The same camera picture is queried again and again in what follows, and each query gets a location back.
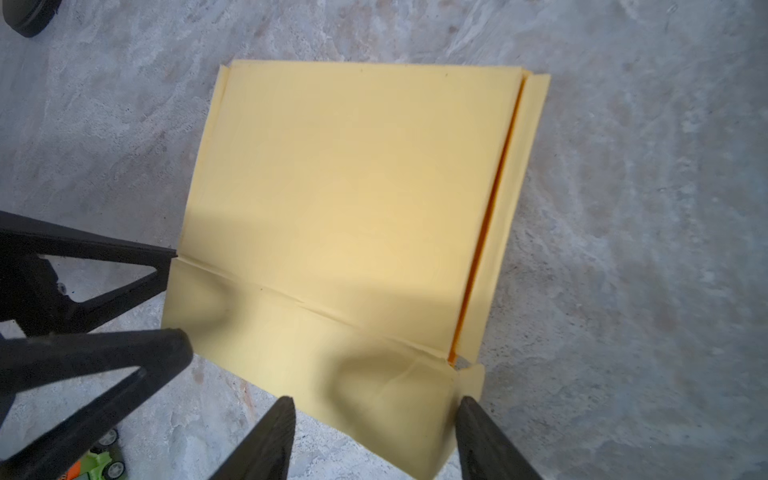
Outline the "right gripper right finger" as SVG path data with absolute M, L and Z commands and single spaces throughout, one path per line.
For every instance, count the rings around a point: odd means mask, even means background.
M 464 396 L 460 401 L 455 436 L 464 480 L 543 479 L 470 396 Z

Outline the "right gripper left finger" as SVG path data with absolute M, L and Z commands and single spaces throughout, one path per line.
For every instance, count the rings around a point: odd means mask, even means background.
M 295 432 L 294 400 L 289 396 L 279 397 L 211 479 L 285 480 Z

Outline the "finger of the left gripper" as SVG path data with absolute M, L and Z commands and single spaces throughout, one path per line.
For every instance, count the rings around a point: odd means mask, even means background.
M 191 363 L 180 329 L 63 334 L 1 343 L 3 397 L 43 385 L 133 367 L 122 381 L 1 462 L 3 479 L 56 479 L 110 428 Z
M 148 266 L 154 272 L 84 302 L 59 290 L 49 256 Z M 28 337 L 90 332 L 167 288 L 176 251 L 1 213 L 1 320 Z

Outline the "yellow paper box stack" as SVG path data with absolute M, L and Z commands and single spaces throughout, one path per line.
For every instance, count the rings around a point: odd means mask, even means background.
M 220 68 L 162 315 L 417 479 L 456 447 L 550 85 L 521 67 Z

